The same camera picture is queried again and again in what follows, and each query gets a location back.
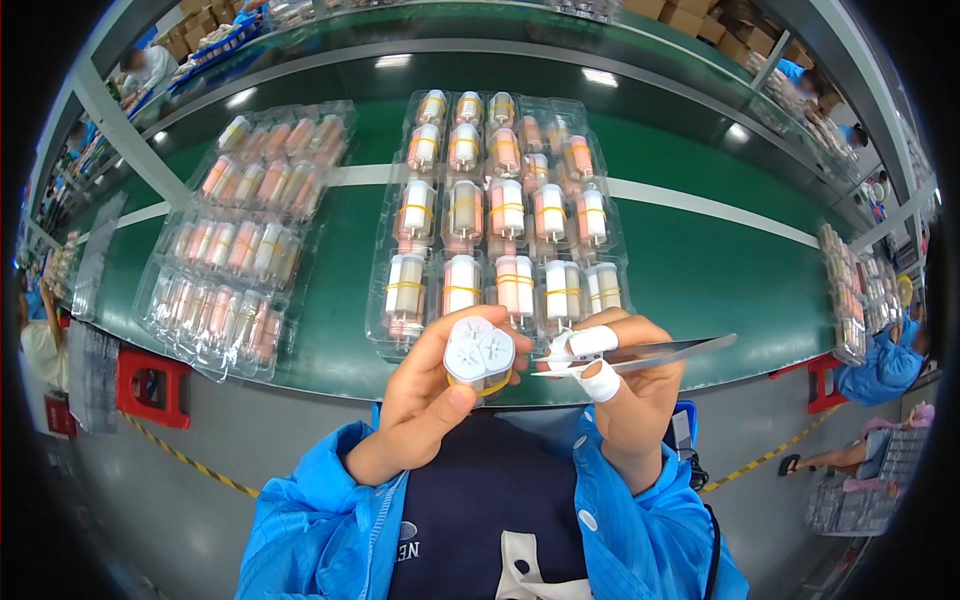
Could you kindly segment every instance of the gray floor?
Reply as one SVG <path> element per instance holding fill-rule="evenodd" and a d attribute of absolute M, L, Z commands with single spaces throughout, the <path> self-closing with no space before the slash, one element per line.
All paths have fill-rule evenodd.
<path fill-rule="evenodd" d="M 147 428 L 194 460 L 258 489 L 288 474 L 313 443 L 338 425 L 369 418 L 369 406 L 262 386 L 218 386 L 194 373 L 191 427 Z M 806 428 L 805 372 L 765 377 L 690 395 L 697 449 L 713 479 L 743 467 Z M 900 403 L 844 406 L 791 448 L 801 454 L 852 441 L 871 415 L 900 418 Z M 82 484 L 116 550 L 173 600 L 229 598 L 253 517 L 253 500 L 175 458 L 121 420 L 116 436 L 80 433 Z M 770 461 L 705 496 L 752 587 L 752 598 L 782 597 L 835 542 L 803 527 L 816 476 L 777 477 Z"/>

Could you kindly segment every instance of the bare leg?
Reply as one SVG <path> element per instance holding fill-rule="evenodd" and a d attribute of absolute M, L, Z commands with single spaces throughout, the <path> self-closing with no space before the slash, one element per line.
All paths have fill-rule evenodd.
<path fill-rule="evenodd" d="M 850 465 L 848 467 L 836 467 L 838 471 L 846 475 L 849 475 L 850 477 L 856 477 L 856 471 L 859 468 L 860 468 L 860 463 L 857 463 L 856 465 Z"/>
<path fill-rule="evenodd" d="M 867 455 L 867 443 L 861 442 L 843 450 L 830 450 L 804 458 L 797 463 L 797 470 L 807 467 L 850 467 L 863 462 Z"/>

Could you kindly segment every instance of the worker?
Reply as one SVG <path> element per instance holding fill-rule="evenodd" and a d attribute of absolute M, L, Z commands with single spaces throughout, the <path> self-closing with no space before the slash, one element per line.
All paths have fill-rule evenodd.
<path fill-rule="evenodd" d="M 134 92 L 137 90 L 142 95 L 158 85 L 168 85 L 177 67 L 177 61 L 163 46 L 129 49 L 120 59 L 120 70 L 127 74 L 120 90 L 124 99 L 123 107 L 128 107 L 136 100 Z"/>
<path fill-rule="evenodd" d="M 850 127 L 847 125 L 838 125 L 837 129 L 840 130 L 840 133 L 843 135 L 844 140 L 854 150 L 858 148 L 864 148 L 870 143 L 870 136 L 868 136 L 867 132 L 865 132 L 862 127 L 860 127 L 859 123 L 857 123 L 853 127 Z"/>
<path fill-rule="evenodd" d="M 267 2 L 268 0 L 247 0 L 243 8 L 237 11 L 237 15 L 233 19 L 233 24 L 243 23 L 255 14 L 263 14 L 270 8 Z"/>
<path fill-rule="evenodd" d="M 827 95 L 827 79 L 816 69 L 804 69 L 796 62 L 780 59 L 777 70 L 809 100 Z"/>
<path fill-rule="evenodd" d="M 833 371 L 841 396 L 864 406 L 877 406 L 906 392 L 920 375 L 930 349 L 930 332 L 925 324 L 904 319 L 867 338 L 867 353 L 860 367 L 841 365 Z"/>
<path fill-rule="evenodd" d="M 89 146 L 97 136 L 97 126 L 92 122 L 77 121 L 70 129 L 70 134 L 66 139 L 67 154 L 71 160 L 77 160 L 84 155 L 86 147 Z"/>
<path fill-rule="evenodd" d="M 921 402 L 910 409 L 910 415 L 903 423 L 892 423 L 873 417 L 860 428 L 860 437 L 852 446 L 828 450 L 809 458 L 802 458 L 800 454 L 791 454 L 780 461 L 777 475 L 785 477 L 805 468 L 816 470 L 817 467 L 831 467 L 853 478 L 849 483 L 844 482 L 844 492 L 877 489 L 879 486 L 876 485 L 878 483 L 876 477 L 880 475 L 880 466 L 883 464 L 893 431 L 929 427 L 933 424 L 934 415 L 933 406 Z M 892 492 L 894 493 L 891 495 L 896 496 L 898 491 L 894 489 Z"/>
<path fill-rule="evenodd" d="M 30 319 L 27 296 L 21 287 L 17 317 L 19 319 L 20 347 L 27 365 L 40 379 L 63 392 L 69 392 L 66 331 L 60 329 L 53 293 L 43 279 L 39 282 L 40 297 L 46 319 Z"/>
<path fill-rule="evenodd" d="M 504 306 L 428 326 L 387 382 L 375 430 L 344 425 L 266 483 L 235 598 L 746 598 L 689 462 L 661 441 L 684 363 L 626 378 L 591 363 L 577 381 L 594 403 L 553 453 L 471 415 L 476 393 L 448 384 L 447 338 L 467 316 L 507 332 L 514 369 L 527 368 L 533 342 Z M 578 353 L 670 339 L 620 308 L 575 329 Z"/>

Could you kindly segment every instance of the yellow-black warning tape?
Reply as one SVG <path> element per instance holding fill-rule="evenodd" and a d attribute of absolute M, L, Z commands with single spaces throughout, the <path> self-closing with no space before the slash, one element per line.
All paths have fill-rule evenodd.
<path fill-rule="evenodd" d="M 751 470 L 759 467 L 759 466 L 762 465 L 763 463 L 766 463 L 767 461 L 769 461 L 769 460 L 772 459 L 773 457 L 777 456 L 778 454 L 780 454 L 781 452 L 783 452 L 785 449 L 787 449 L 787 448 L 790 447 L 791 445 L 796 444 L 797 442 L 799 442 L 800 440 L 802 440 L 803 438 L 805 438 L 807 434 L 809 434 L 811 431 L 813 431 L 814 429 L 816 429 L 817 427 L 819 427 L 825 420 L 827 420 L 827 419 L 829 419 L 830 417 L 832 417 L 832 416 L 833 416 L 833 413 L 837 412 L 837 410 L 839 410 L 841 406 L 843 406 L 843 404 L 837 404 L 837 405 L 834 406 L 833 408 L 827 410 L 822 417 L 820 417 L 820 418 L 817 419 L 816 421 L 812 422 L 809 427 L 807 427 L 805 430 L 801 431 L 799 434 L 795 435 L 795 436 L 793 437 L 793 439 L 790 440 L 789 442 L 785 442 L 785 443 L 783 443 L 783 444 L 780 444 L 779 446 L 777 446 L 776 448 L 774 448 L 772 451 L 767 452 L 766 454 L 764 454 L 764 455 L 761 456 L 760 458 L 758 458 L 758 459 L 756 459 L 755 461 L 751 462 L 751 463 L 750 463 L 749 465 L 747 465 L 746 467 L 739 468 L 739 469 L 735 470 L 733 473 L 727 475 L 726 477 L 721 477 L 720 479 L 717 479 L 716 481 L 711 481 L 710 483 L 708 483 L 708 484 L 706 484 L 705 486 L 703 486 L 703 488 L 702 488 L 699 492 L 697 492 L 697 493 L 700 494 L 700 495 L 703 495 L 703 494 L 705 494 L 705 493 L 713 492 L 714 490 L 716 490 L 716 489 L 719 488 L 720 486 L 722 486 L 722 485 L 724 485 L 724 484 L 730 483 L 731 481 L 733 481 L 734 479 L 736 479 L 736 478 L 739 477 L 740 475 L 746 473 L 747 471 L 751 471 Z"/>
<path fill-rule="evenodd" d="M 120 413 L 120 414 L 123 415 L 124 419 L 128 420 L 128 421 L 130 422 L 130 424 L 133 425 L 133 427 L 134 427 L 137 431 L 139 431 L 139 432 L 142 433 L 143 435 L 147 436 L 147 439 L 149 439 L 149 440 L 150 440 L 151 442 L 153 442 L 154 444 L 156 444 L 156 445 L 160 446 L 161 448 L 163 448 L 163 451 L 166 452 L 167 454 L 170 454 L 171 456 L 177 457 L 177 459 L 180 460 L 182 463 L 186 463 L 186 464 L 189 465 L 190 467 L 195 468 L 196 470 L 198 470 L 199 472 L 203 473 L 203 474 L 206 475 L 207 477 L 212 477 L 213 479 L 216 479 L 216 480 L 219 481 L 220 483 L 227 484 L 228 486 L 234 488 L 234 489 L 237 490 L 238 492 L 243 492 L 243 493 L 245 493 L 246 495 L 251 496 L 251 497 L 254 497 L 254 498 L 256 498 L 257 496 L 260 495 L 260 492 L 258 492 L 257 490 L 254 490 L 253 488 L 248 488 L 247 486 L 245 486 L 245 485 L 243 485 L 243 484 L 239 484 L 239 483 L 233 481 L 232 479 L 230 479 L 229 477 L 225 477 L 224 475 L 221 475 L 220 473 L 218 473 L 217 471 L 213 470 L 212 468 L 204 467 L 203 465 L 201 465 L 201 464 L 198 463 L 197 461 L 193 460 L 193 459 L 190 458 L 189 456 L 184 455 L 184 454 L 183 454 L 182 452 L 180 452 L 179 450 L 176 450 L 176 449 L 170 447 L 170 445 L 169 445 L 168 443 L 164 442 L 163 440 L 161 440 L 160 438 L 158 438 L 158 437 L 155 436 L 154 434 L 152 434 L 152 433 L 150 433 L 149 431 L 147 431 L 146 429 L 144 429 L 143 425 L 141 425 L 139 422 L 137 422 L 136 419 L 134 419 L 133 417 L 131 417 L 131 416 L 128 415 L 127 413 Z"/>

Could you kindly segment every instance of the hand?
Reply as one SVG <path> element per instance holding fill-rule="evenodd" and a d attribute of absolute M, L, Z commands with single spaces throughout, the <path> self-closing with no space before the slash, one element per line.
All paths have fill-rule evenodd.
<path fill-rule="evenodd" d="M 344 467 L 357 483 L 377 486 L 402 470 L 423 467 L 437 456 L 444 435 L 473 409 L 476 393 L 470 386 L 450 386 L 444 369 L 450 329 L 472 315 L 483 317 L 513 338 L 516 359 L 510 384 L 520 382 L 516 372 L 526 370 L 523 354 L 533 350 L 533 341 L 506 325 L 506 307 L 472 306 L 432 323 L 387 382 L 379 429 L 344 459 Z"/>
<path fill-rule="evenodd" d="M 41 280 L 40 280 L 40 299 L 43 300 L 43 301 L 45 301 L 45 302 L 52 302 L 52 301 L 53 301 L 53 297 L 54 297 L 54 295 L 53 295 L 53 293 L 50 291 L 50 286 L 47 285 L 46 280 L 41 279 Z"/>
<path fill-rule="evenodd" d="M 573 329 L 566 350 L 572 351 L 572 345 L 576 354 L 672 339 L 646 317 L 631 316 L 621 308 L 608 308 Z M 543 363 L 538 366 L 547 369 Z M 593 415 L 604 438 L 603 453 L 633 494 L 649 488 L 660 475 L 660 441 L 677 404 L 683 376 L 684 361 L 621 375 L 606 361 L 598 360 L 580 373 L 581 386 L 593 393 Z M 606 382 L 590 383 L 594 377 Z"/>

